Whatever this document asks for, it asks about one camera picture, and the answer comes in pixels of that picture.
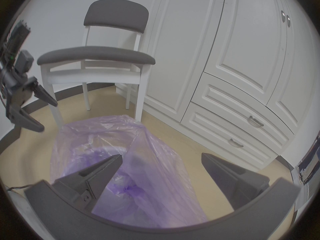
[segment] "chair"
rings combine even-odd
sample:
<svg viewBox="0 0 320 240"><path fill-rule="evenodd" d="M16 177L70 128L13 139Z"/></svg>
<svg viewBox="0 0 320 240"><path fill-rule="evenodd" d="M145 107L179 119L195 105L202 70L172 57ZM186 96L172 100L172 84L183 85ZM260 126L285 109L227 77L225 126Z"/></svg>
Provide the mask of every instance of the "chair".
<svg viewBox="0 0 320 240"><path fill-rule="evenodd" d="M144 6L127 0L98 0L92 3L83 22L85 28L82 46L50 51L38 58L37 64L41 68L43 87L55 99L53 84L82 83L86 109L90 110L87 83L128 84L126 109L129 109L131 85L137 84L138 98L135 119L141 121L151 65L156 63L151 56L138 52L140 37L146 28L148 17L149 12ZM90 26L112 27L136 32L134 49L87 46ZM80 69L51 72L52 68L78 61L80 61ZM134 66L137 66L140 72L135 72ZM60 128L64 124L61 113L58 107L49 106Z"/></svg>

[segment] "white wardrobe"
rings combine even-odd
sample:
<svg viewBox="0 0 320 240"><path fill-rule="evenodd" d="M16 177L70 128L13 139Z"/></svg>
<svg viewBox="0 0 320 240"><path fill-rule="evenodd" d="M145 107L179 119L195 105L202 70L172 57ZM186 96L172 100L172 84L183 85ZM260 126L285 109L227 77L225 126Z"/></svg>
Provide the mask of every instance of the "white wardrobe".
<svg viewBox="0 0 320 240"><path fill-rule="evenodd" d="M156 60L144 109L245 168L281 155L320 68L319 35L298 2L132 1L149 10L139 50ZM119 46L133 43L120 36ZM126 86L116 86L124 95Z"/></svg>

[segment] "beige floor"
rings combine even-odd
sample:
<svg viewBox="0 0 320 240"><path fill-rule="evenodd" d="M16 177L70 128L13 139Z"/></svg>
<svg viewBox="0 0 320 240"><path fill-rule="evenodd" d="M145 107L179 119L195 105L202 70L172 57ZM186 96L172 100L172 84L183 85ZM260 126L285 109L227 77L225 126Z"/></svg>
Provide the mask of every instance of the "beige floor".
<svg viewBox="0 0 320 240"><path fill-rule="evenodd" d="M65 123L106 115L134 116L134 104L125 109L125 99L115 87L89 92L91 110L86 111L83 95L59 101ZM7 186L22 186L41 179L50 179L50 156L58 132L49 107L32 113L32 117L45 126L43 133L22 130L21 137L0 155L0 177ZM215 185L201 164L201 153L212 153L152 115L143 111L142 123L152 134L162 139L182 158L189 173L197 198L208 218L213 220L233 212L229 202ZM279 177L292 181L290 171L277 160L259 172L270 178L272 184ZM269 239L278 239L290 226L293 210Z"/></svg>

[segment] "chair leg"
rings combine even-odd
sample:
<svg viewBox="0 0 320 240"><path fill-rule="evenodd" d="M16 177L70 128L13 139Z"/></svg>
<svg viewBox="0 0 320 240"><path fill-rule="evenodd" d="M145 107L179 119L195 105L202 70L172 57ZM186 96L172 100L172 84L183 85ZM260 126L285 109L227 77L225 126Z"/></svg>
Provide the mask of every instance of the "chair leg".
<svg viewBox="0 0 320 240"><path fill-rule="evenodd" d="M143 102L144 102L144 97L146 96L150 69L151 69L151 65L144 65L141 69L140 84L138 87L138 98L137 98L136 112L135 112L135 119L137 121L141 121Z"/></svg>
<svg viewBox="0 0 320 240"><path fill-rule="evenodd" d="M82 90L83 90L85 107L89 111L90 110L90 103L89 103L89 97L88 97L88 87L87 87L87 83L86 82L82 83Z"/></svg>
<svg viewBox="0 0 320 240"><path fill-rule="evenodd" d="M129 109L129 104L130 104L130 96L131 96L131 87L132 87L132 84L127 84L127 99L126 99L126 102L125 102L125 108L126 110Z"/></svg>
<svg viewBox="0 0 320 240"><path fill-rule="evenodd" d="M54 94L54 88L52 84L48 83L48 80L47 80L47 75L49 70L50 70L49 68L41 66L41 77L42 77L43 88L52 96L52 98L57 100ZM58 128L61 128L64 125L64 122L63 122L60 110L58 109L58 107L52 106L50 104L49 104L49 108L51 110L54 120L56 121Z"/></svg>

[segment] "translucent trash bag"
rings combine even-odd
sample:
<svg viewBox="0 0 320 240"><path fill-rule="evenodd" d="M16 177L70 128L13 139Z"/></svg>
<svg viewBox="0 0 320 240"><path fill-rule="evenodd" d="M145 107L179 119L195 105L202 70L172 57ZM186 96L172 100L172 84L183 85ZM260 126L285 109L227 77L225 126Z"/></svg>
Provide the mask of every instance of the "translucent trash bag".
<svg viewBox="0 0 320 240"><path fill-rule="evenodd" d="M127 115L64 125L52 151L51 183L116 154L122 155L123 163L93 214L147 228L207 221L180 156Z"/></svg>

